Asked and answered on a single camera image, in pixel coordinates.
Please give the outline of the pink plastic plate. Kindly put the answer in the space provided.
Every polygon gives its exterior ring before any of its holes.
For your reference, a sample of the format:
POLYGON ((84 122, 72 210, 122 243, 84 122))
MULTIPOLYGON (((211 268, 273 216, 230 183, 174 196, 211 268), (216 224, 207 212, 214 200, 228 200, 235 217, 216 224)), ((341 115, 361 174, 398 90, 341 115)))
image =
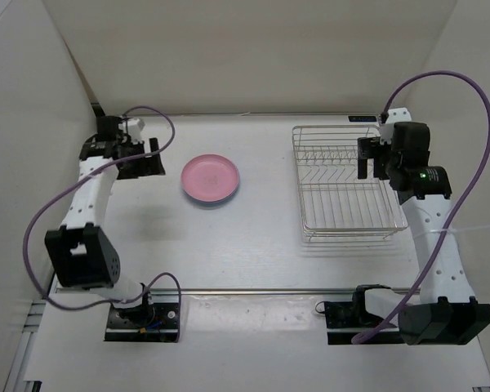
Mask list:
POLYGON ((218 154, 202 154, 189 160, 180 175, 182 189, 195 198, 215 200, 240 183, 235 164, 218 154))

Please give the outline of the blue plastic plate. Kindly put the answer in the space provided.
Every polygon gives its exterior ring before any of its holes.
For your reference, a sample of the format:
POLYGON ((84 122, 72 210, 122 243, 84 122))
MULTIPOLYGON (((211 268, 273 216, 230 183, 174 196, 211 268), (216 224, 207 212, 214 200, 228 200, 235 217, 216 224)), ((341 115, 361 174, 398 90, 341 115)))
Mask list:
POLYGON ((219 205, 226 204, 227 202, 232 200, 235 197, 235 195, 239 192, 239 190, 240 190, 240 185, 237 185, 229 194, 215 200, 203 200, 200 198, 195 198, 194 196, 187 193, 185 190, 183 190, 182 193, 186 197, 186 199, 189 200, 191 203, 201 205, 204 207, 212 207, 212 206, 216 207, 219 205))

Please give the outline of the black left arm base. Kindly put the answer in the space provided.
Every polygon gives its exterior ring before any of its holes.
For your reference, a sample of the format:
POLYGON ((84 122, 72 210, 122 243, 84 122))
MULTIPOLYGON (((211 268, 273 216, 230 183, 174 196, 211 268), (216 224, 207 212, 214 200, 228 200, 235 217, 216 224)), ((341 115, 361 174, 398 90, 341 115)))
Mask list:
POLYGON ((182 293, 158 295, 132 308, 109 307, 104 341, 179 343, 182 293))

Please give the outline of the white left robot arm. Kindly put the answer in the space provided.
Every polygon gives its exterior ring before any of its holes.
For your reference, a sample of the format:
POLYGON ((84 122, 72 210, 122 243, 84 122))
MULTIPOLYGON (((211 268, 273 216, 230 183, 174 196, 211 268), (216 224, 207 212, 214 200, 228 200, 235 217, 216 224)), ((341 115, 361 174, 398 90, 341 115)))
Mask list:
POLYGON ((82 185, 73 195, 58 229, 47 231, 44 242, 62 287, 93 292, 113 300, 119 315, 145 327, 155 308, 145 285, 121 271, 114 245, 102 229, 109 196, 116 180, 162 176, 156 138, 145 141, 138 118, 104 116, 96 120, 96 134, 86 139, 78 158, 82 185))

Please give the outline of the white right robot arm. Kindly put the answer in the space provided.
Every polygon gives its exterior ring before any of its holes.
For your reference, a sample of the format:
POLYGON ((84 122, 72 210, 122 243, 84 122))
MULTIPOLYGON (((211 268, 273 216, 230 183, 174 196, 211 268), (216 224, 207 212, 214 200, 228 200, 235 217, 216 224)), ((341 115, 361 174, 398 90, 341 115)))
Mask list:
POLYGON ((419 275, 412 293, 419 299, 384 286, 361 287, 351 318, 363 327, 381 321, 353 342, 362 344, 396 326, 407 345, 469 343, 490 324, 490 305, 477 301, 449 231, 452 188, 446 170, 429 164, 429 127, 412 121, 385 124, 380 136, 358 140, 358 156, 359 178, 366 177, 372 160, 375 178, 388 181, 398 196, 413 236, 419 275))

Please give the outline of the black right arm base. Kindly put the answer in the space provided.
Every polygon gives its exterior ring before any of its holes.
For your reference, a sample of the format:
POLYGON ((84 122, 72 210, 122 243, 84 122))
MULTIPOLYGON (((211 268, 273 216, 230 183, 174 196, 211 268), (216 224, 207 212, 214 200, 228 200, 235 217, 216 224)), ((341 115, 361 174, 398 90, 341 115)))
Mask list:
MULTIPOLYGON (((325 318, 328 345, 352 345, 352 338, 377 327, 383 318, 359 312, 352 301, 320 301, 314 307, 316 314, 325 318)), ((366 342, 366 345, 401 345, 398 328, 391 324, 366 342)))

